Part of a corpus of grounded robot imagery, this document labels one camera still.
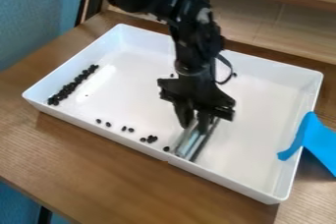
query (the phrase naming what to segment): blue wall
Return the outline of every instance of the blue wall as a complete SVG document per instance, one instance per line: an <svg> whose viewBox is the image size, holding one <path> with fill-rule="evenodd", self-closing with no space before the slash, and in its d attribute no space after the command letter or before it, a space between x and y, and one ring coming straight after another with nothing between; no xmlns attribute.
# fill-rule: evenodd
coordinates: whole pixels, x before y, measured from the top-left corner
<svg viewBox="0 0 336 224"><path fill-rule="evenodd" d="M0 70L72 28L80 1L0 0Z"/></svg>

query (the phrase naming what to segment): wooden table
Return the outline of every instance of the wooden table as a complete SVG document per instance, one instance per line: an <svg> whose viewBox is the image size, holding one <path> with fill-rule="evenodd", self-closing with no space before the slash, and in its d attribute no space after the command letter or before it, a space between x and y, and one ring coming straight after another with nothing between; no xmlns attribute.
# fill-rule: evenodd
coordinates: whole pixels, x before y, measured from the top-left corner
<svg viewBox="0 0 336 224"><path fill-rule="evenodd" d="M264 205L39 113L21 98L26 88L119 23L167 32L160 24L103 13L0 73L0 176L5 182L82 223L336 223L335 179L309 153L290 198ZM232 41L228 47L323 72L316 111L336 129L335 66Z"/></svg>

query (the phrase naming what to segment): blue object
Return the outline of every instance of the blue object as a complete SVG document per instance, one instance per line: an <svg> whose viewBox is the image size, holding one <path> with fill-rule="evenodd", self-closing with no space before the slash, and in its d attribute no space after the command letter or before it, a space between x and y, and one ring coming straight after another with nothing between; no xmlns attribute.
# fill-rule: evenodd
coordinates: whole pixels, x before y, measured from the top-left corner
<svg viewBox="0 0 336 224"><path fill-rule="evenodd" d="M307 148L336 177L336 133L325 127L313 112L308 112L289 149L279 152L280 160L290 158L301 146Z"/></svg>
<svg viewBox="0 0 336 224"><path fill-rule="evenodd" d="M41 206L0 182L0 224L37 224ZM50 224L69 224L53 213Z"/></svg>
<svg viewBox="0 0 336 224"><path fill-rule="evenodd" d="M73 28L81 0L0 0L0 3L1 71Z"/></svg>

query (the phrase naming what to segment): black robotic arm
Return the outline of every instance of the black robotic arm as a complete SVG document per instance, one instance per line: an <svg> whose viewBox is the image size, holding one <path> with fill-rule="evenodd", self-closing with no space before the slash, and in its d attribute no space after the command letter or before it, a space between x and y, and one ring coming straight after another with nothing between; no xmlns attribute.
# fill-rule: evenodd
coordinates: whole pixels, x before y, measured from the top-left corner
<svg viewBox="0 0 336 224"><path fill-rule="evenodd" d="M209 0L109 0L126 12L155 15L169 25L175 42L177 79L158 80L160 96L175 106L183 128L195 117L198 130L205 133L214 117L229 121L234 117L235 100L216 85L216 58L231 64L219 55L224 48L220 27L213 21Z"/></svg>

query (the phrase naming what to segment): white tray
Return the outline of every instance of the white tray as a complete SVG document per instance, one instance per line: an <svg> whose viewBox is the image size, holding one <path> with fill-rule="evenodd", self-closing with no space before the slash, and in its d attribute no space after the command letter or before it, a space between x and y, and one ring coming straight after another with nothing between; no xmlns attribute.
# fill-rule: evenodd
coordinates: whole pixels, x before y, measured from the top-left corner
<svg viewBox="0 0 336 224"><path fill-rule="evenodd" d="M195 163L164 152L181 133L173 106L159 99L158 78L175 73L170 36L118 25L37 84L23 97L38 110L105 136L209 181L272 204L285 200L292 188L301 151L288 161L277 152L294 139L304 115L313 110L323 75L225 51L238 76L220 86L237 100L233 123L221 121ZM99 69L59 106L47 105L90 64ZM218 75L224 67L218 64ZM112 127L95 120L111 122ZM122 132L123 126L134 133ZM153 144L141 137L155 135Z"/></svg>

